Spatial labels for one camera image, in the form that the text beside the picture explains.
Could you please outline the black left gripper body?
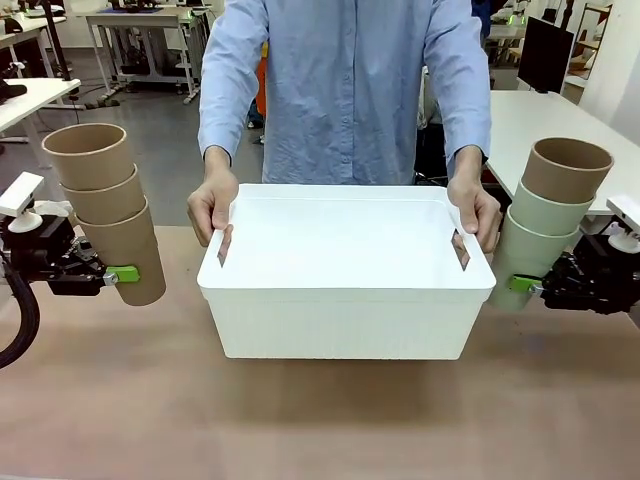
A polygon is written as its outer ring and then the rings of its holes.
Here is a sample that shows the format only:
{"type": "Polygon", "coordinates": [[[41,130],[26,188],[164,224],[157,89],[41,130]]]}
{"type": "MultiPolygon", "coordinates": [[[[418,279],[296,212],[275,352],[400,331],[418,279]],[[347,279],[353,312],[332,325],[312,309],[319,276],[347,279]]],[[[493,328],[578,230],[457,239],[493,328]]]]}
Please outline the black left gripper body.
{"type": "Polygon", "coordinates": [[[97,296],[101,287],[74,279],[85,264],[73,255],[78,237],[66,217],[44,215],[42,224],[26,233],[12,233],[11,220],[1,217],[1,240],[9,252],[9,263],[27,282],[47,282],[58,296],[97,296]]]}

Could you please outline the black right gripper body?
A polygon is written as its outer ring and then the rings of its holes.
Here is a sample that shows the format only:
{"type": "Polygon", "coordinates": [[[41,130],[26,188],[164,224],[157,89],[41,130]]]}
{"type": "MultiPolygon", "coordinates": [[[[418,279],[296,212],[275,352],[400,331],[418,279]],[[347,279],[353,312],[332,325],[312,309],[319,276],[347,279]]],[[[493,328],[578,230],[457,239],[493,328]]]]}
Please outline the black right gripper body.
{"type": "Polygon", "coordinates": [[[604,234],[584,235],[566,273],[569,309],[629,313],[639,301],[639,254],[622,252],[604,234]]]}

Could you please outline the person's left hand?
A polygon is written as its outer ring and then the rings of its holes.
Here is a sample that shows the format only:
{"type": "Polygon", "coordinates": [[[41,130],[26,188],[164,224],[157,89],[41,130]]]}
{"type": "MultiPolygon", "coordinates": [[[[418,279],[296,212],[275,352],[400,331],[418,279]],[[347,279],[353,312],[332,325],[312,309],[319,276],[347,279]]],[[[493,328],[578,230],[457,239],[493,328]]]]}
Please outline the person's left hand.
{"type": "Polygon", "coordinates": [[[459,210],[464,231],[473,234],[483,252],[492,253],[499,238],[502,220],[499,202],[482,187],[478,177],[455,174],[447,193],[459,210]]]}

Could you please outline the person's right hand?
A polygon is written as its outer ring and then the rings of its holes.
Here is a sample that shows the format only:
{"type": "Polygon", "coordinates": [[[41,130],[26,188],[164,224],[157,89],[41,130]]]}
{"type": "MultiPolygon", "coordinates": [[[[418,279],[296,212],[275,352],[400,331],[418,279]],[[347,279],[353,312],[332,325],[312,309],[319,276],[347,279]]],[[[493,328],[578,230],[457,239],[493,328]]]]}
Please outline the person's right hand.
{"type": "Polygon", "coordinates": [[[201,246],[207,247],[216,231],[223,233],[223,246],[230,244],[230,207],[238,192],[235,175],[223,168],[206,174],[203,183],[188,197],[188,217],[201,246]]]}

